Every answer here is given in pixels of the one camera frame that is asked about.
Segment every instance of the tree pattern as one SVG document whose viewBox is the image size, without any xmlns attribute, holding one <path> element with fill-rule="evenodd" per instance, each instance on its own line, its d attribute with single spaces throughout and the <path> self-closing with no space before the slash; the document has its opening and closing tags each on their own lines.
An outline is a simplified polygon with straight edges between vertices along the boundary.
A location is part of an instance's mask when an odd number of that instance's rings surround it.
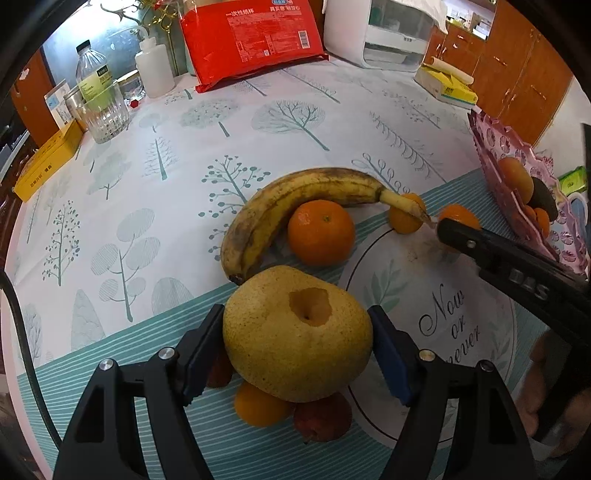
<svg viewBox="0 0 591 480">
<path fill-rule="evenodd" d="M 230 136 L 222 123 L 238 110 L 238 104 L 231 99 L 205 100 L 190 108 L 181 116 L 182 127 L 207 128 L 218 124 L 226 138 Z"/>
<path fill-rule="evenodd" d="M 268 89 L 269 87 L 269 83 L 261 77 L 254 77 L 248 80 L 243 80 L 234 85 L 234 88 L 239 92 L 257 92 L 263 97 L 267 96 L 267 94 L 265 93 L 265 89 Z"/>
<path fill-rule="evenodd" d="M 365 170 L 372 177 L 383 181 L 391 190 L 396 193 L 410 193 L 410 189 L 402 185 L 400 180 L 392 182 L 395 176 L 394 169 L 386 166 L 386 162 L 378 159 L 377 165 L 372 161 L 368 153 L 363 154 L 363 160 L 351 160 L 351 164 L 360 169 Z"/>
<path fill-rule="evenodd" d="M 105 143 L 95 143 L 89 150 L 82 164 L 86 167 L 90 165 L 90 173 L 95 169 L 96 161 L 109 149 L 110 146 L 110 141 Z"/>
<path fill-rule="evenodd" d="M 90 265 L 95 275 L 103 275 L 106 272 L 117 275 L 119 281 L 110 278 L 103 282 L 99 289 L 99 298 L 102 301 L 124 302 L 129 322 L 134 321 L 131 306 L 146 288 L 146 280 L 135 275 L 139 270 L 150 265 L 160 250 L 160 240 L 156 237 L 139 239 L 150 228 L 153 221 L 154 211 L 151 209 L 144 208 L 130 213 L 117 228 L 119 241 L 129 244 L 125 253 L 115 244 L 104 245 L 92 258 Z M 123 298 L 115 298 L 119 285 L 123 287 Z"/>
<path fill-rule="evenodd" d="M 105 332 L 84 290 L 76 292 L 72 309 L 72 352 L 105 338 Z"/>
<path fill-rule="evenodd" d="M 446 179 L 435 168 L 435 166 L 440 166 L 439 162 L 428 161 L 424 155 L 420 154 L 417 149 L 413 148 L 405 139 L 390 128 L 379 115 L 370 112 L 370 116 L 372 122 L 375 124 L 375 128 L 382 133 L 386 141 L 391 142 L 390 147 L 398 150 L 402 157 L 410 162 L 415 171 L 426 172 L 426 179 L 431 177 L 431 173 L 434 173 L 441 181 L 447 183 Z"/>
<path fill-rule="evenodd" d="M 161 278 L 152 292 L 152 313 L 158 315 L 192 300 L 193 295 L 176 278 Z"/>
<path fill-rule="evenodd" d="M 45 248 L 48 255 L 43 266 L 43 280 L 54 277 L 61 286 L 63 276 L 70 264 L 80 254 L 79 240 L 76 231 L 80 228 L 78 213 L 71 200 L 68 200 L 57 212 L 53 220 L 56 231 L 51 234 L 51 242 Z"/>
<path fill-rule="evenodd" d="M 166 120 L 166 115 L 160 115 L 158 112 L 149 113 L 139 121 L 139 127 L 151 128 L 152 132 L 156 133 L 156 129 L 166 123 Z"/>
<path fill-rule="evenodd" d="M 15 285 L 17 283 L 17 275 L 18 275 L 18 271 L 21 269 L 21 262 L 22 262 L 22 257 L 21 254 L 19 252 L 17 252 L 14 256 L 14 263 L 12 264 L 12 270 L 10 272 L 6 272 L 6 275 L 8 276 L 8 278 L 10 278 L 10 281 L 12 282 L 13 285 Z"/>
<path fill-rule="evenodd" d="M 330 149 L 324 145 L 311 131 L 320 125 L 326 116 L 322 108 L 299 100 L 278 100 L 267 103 L 259 108 L 252 118 L 254 130 L 273 134 L 305 132 L 324 151 Z"/>
<path fill-rule="evenodd" d="M 159 174 L 162 180 L 166 180 L 168 178 L 166 167 L 176 163 L 177 160 L 168 140 L 162 137 L 154 138 L 146 152 L 144 177 Z"/>
<path fill-rule="evenodd" d="M 333 102 L 340 103 L 340 101 L 338 101 L 337 98 L 335 97 L 336 90 L 331 90 L 328 87 L 322 85 L 321 83 L 319 83 L 319 82 L 311 79 L 310 77 L 308 77 L 306 75 L 303 75 L 301 73 L 297 73 L 293 67 L 287 67 L 286 69 L 283 69 L 283 71 L 286 74 L 288 74 L 289 76 L 291 76 L 291 77 L 299 80 L 300 82 L 305 83 L 306 85 L 312 87 L 317 92 L 322 93 L 322 95 L 327 96 Z"/>
<path fill-rule="evenodd" d="M 357 85 L 358 87 L 361 87 L 369 93 L 373 93 L 369 89 L 370 82 L 368 82 L 368 80 L 365 78 L 358 77 L 357 75 L 346 72 L 338 72 L 335 75 L 335 80 L 340 83 L 350 83 L 351 85 Z"/>
<path fill-rule="evenodd" d="M 418 103 L 414 99 L 410 99 L 407 96 L 400 95 L 399 93 L 393 93 L 388 90 L 383 90 L 382 93 L 385 97 L 394 100 L 394 102 L 413 122 L 429 122 L 434 127 L 441 128 L 439 126 L 439 117 L 427 110 L 422 103 Z"/>
<path fill-rule="evenodd" d="M 179 102 L 181 100 L 193 100 L 193 94 L 187 89 L 183 89 L 180 92 L 171 93 L 166 96 L 164 104 L 170 105 L 171 103 Z"/>
<path fill-rule="evenodd" d="M 41 330 L 41 317 L 33 304 L 25 305 L 22 309 L 22 319 L 27 333 L 27 343 L 33 365 L 36 367 L 41 361 L 41 342 L 43 340 Z"/>
<path fill-rule="evenodd" d="M 94 172 L 94 181 L 88 187 L 87 194 L 92 195 L 99 190 L 106 190 L 105 200 L 109 200 L 109 192 L 123 178 L 125 172 L 131 168 L 131 162 L 125 161 L 125 156 L 116 152 L 107 158 Z"/>
<path fill-rule="evenodd" d="M 71 179 L 72 177 L 69 173 L 60 173 L 59 179 L 53 182 L 51 187 L 48 188 L 45 205 L 43 206 L 43 210 L 49 210 L 45 225 L 49 225 L 49 220 L 51 220 L 51 214 L 56 206 L 56 202 L 61 199 L 67 193 L 68 188 L 70 188 Z"/>
<path fill-rule="evenodd" d="M 258 167 L 247 167 L 237 160 L 237 156 L 226 155 L 222 161 L 215 159 L 214 164 L 207 167 L 208 172 L 201 180 L 202 183 L 209 182 L 213 185 L 224 184 L 227 186 L 221 192 L 209 194 L 209 201 L 215 203 L 216 207 L 207 212 L 200 212 L 200 217 L 209 214 L 212 218 L 218 218 L 226 212 L 236 215 L 238 210 L 246 204 L 248 200 L 246 195 L 249 195 L 249 190 L 253 188 L 253 185 L 262 182 L 271 175 L 269 171 L 261 171 Z M 222 239 L 228 227 L 229 223 L 224 223 L 222 228 L 214 228 L 209 239 Z M 209 253 L 215 254 L 215 259 L 219 261 L 218 250 L 220 250 L 219 242 L 209 249 Z"/>
<path fill-rule="evenodd" d="M 31 231 L 33 230 L 33 227 L 37 223 L 37 207 L 39 206 L 39 199 L 41 198 L 42 191 L 43 191 L 43 186 L 37 191 L 37 193 L 35 194 L 35 198 L 33 200 L 33 209 L 31 211 L 31 216 L 29 217 L 29 220 L 27 221 L 27 243 L 29 243 L 29 240 L 31 239 Z"/>
</svg>

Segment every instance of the glass cup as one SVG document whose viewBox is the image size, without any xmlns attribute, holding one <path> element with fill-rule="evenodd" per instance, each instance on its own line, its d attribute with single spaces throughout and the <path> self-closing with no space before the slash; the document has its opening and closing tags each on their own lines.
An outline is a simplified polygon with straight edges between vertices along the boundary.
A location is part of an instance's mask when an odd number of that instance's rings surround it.
<svg viewBox="0 0 591 480">
<path fill-rule="evenodd" d="M 98 144 L 115 138 L 129 122 L 129 111 L 117 82 L 79 106 L 77 112 Z"/>
</svg>

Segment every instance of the white appliance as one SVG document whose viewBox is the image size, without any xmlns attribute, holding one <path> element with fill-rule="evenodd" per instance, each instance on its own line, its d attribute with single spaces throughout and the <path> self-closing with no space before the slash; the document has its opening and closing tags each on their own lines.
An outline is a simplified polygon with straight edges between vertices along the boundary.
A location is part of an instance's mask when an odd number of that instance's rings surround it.
<svg viewBox="0 0 591 480">
<path fill-rule="evenodd" d="M 441 0 L 328 0 L 324 45 L 364 68 L 415 72 L 446 14 Z"/>
</svg>

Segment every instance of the yellow box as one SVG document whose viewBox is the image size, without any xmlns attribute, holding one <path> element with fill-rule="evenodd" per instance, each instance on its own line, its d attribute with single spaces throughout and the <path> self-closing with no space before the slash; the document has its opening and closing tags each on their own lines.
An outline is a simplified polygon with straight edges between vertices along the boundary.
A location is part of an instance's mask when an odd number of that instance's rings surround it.
<svg viewBox="0 0 591 480">
<path fill-rule="evenodd" d="M 59 130 L 35 153 L 27 168 L 21 174 L 13 191 L 23 201 L 28 201 L 34 193 L 78 150 L 82 140 L 82 130 L 71 121 Z"/>
<path fill-rule="evenodd" d="M 471 109 L 478 101 L 478 95 L 461 80 L 430 65 L 422 65 L 414 80 L 441 102 Z"/>
</svg>

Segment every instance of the orange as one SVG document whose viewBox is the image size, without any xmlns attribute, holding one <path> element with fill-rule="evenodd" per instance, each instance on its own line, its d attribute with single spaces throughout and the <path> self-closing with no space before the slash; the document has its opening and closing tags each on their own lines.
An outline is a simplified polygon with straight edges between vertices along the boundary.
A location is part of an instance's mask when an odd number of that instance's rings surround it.
<svg viewBox="0 0 591 480">
<path fill-rule="evenodd" d="M 443 220 L 444 218 L 450 218 L 476 230 L 482 229 L 478 217 L 476 217 L 476 215 L 474 215 L 466 207 L 458 205 L 457 203 L 452 203 L 451 205 L 444 207 L 444 209 L 439 213 L 439 221 Z"/>
<path fill-rule="evenodd" d="M 312 200 L 292 215 L 287 239 L 305 265 L 327 267 L 349 258 L 355 244 L 355 224 L 338 203 Z"/>
<path fill-rule="evenodd" d="M 270 427 L 291 415 L 294 404 L 281 400 L 244 382 L 234 398 L 234 410 L 252 427 Z"/>
<path fill-rule="evenodd" d="M 514 157 L 505 157 L 497 162 L 505 183 L 511 190 L 517 190 L 521 201 L 526 204 L 534 194 L 534 181 L 519 160 Z"/>
<path fill-rule="evenodd" d="M 534 209 L 538 225 L 542 229 L 542 236 L 548 238 L 550 234 L 550 215 L 543 208 Z"/>
<path fill-rule="evenodd" d="M 524 205 L 523 206 L 523 211 L 525 212 L 525 214 L 529 217 L 529 219 L 535 223 L 538 221 L 536 215 L 535 215 L 535 211 L 532 207 L 530 207 L 529 205 Z"/>
<path fill-rule="evenodd" d="M 403 197 L 414 200 L 425 212 L 427 211 L 427 207 L 425 207 L 423 199 L 416 193 L 404 193 Z M 388 220 L 390 222 L 390 226 L 396 230 L 397 233 L 401 233 L 402 235 L 408 235 L 409 233 L 416 232 L 423 224 L 421 220 L 418 220 L 412 215 L 409 215 L 408 213 L 403 212 L 402 210 L 395 207 L 390 207 L 390 211 L 388 212 Z"/>
</svg>

